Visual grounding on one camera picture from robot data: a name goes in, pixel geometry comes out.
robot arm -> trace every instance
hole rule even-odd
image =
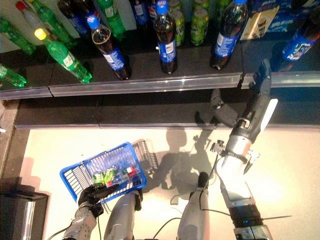
[[[271,71],[268,60],[264,60],[259,71],[254,75],[255,83],[251,86],[254,96],[248,103],[242,116],[234,121],[228,120],[228,126],[233,130],[224,147],[223,142],[212,146],[222,158],[215,166],[215,172],[220,178],[220,188],[235,226],[234,233],[237,240],[272,240],[268,227],[263,224],[254,197],[244,179],[244,173],[253,164],[257,154],[251,154],[248,161],[246,156],[257,135],[264,130],[276,107],[277,100],[270,100]],[[219,108],[212,104],[215,114],[219,115]]]

white floor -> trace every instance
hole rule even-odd
[[[168,152],[186,152],[181,155],[197,156],[193,137],[200,129],[43,129],[31,130],[20,176],[21,184],[33,186],[36,192],[50,196],[44,238],[68,226],[77,209],[67,188],[60,179],[62,168],[78,163],[123,142],[147,141],[150,152],[157,155],[159,164]],[[213,165],[215,154],[210,146],[218,139],[228,140],[229,129],[212,132],[206,150]],[[261,157],[246,175],[247,183],[255,197],[263,218],[293,215],[291,218],[266,220],[273,238],[281,240],[318,239],[320,236],[320,131],[319,129],[267,129],[257,139],[252,149]],[[175,184],[170,181],[169,169],[165,183],[151,189],[143,196],[142,210],[135,213],[135,239],[152,238],[157,230],[170,218],[180,217],[187,204],[183,196],[170,199],[177,194]],[[191,167],[190,176],[199,171]],[[209,186],[209,208],[228,212],[220,193],[220,181],[214,179]],[[100,216],[102,238],[108,215]],[[158,235],[161,240],[175,239],[179,220],[170,222]],[[54,239],[61,239],[62,234]],[[91,240],[99,239],[98,226]],[[210,213],[210,239],[235,239],[233,224],[228,216]]]

robotic hand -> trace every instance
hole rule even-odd
[[[118,184],[111,187],[98,183],[84,189],[79,197],[79,208],[75,212],[74,220],[64,233],[63,240],[89,240],[95,228],[96,218],[104,212],[100,199],[106,198],[118,188]]]

green plastic bottle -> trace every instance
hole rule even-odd
[[[24,85],[27,83],[27,80],[23,76],[15,73],[9,68],[6,68],[2,64],[0,64],[0,79],[1,81],[7,81],[11,83],[13,86],[19,88],[23,88]]]
[[[88,84],[90,82],[92,79],[90,72],[82,66],[82,64],[73,56],[63,43],[47,36],[46,32],[42,28],[35,30],[34,35],[39,40],[43,41],[51,57],[77,77],[82,84]]]
[[[24,52],[31,55],[36,50],[36,46],[28,42],[24,36],[12,26],[7,20],[0,18],[0,31],[3,33],[11,42],[18,45]]]
[[[97,0],[101,11],[106,17],[108,24],[115,38],[122,40],[125,38],[126,29],[121,21],[119,12],[113,0]]]
[[[54,12],[50,8],[43,5],[39,0],[29,0],[29,2],[34,7],[38,17],[45,22],[45,26],[57,36],[61,42],[69,49],[76,45],[74,38],[69,35],[62,23],[57,20]]]

green can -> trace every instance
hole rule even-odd
[[[210,0],[193,0],[192,9],[194,10],[199,7],[209,10]]]
[[[204,43],[208,30],[208,10],[198,7],[193,11],[191,20],[191,43],[199,46]]]
[[[174,9],[182,10],[182,4],[180,0],[169,0],[168,5],[169,5],[170,12],[172,12]]]
[[[181,46],[185,41],[185,15],[180,9],[174,9],[172,15],[175,20],[176,30],[175,30],[175,45],[177,47]]]
[[[102,172],[93,173],[93,183],[94,184],[104,184],[104,174]]]

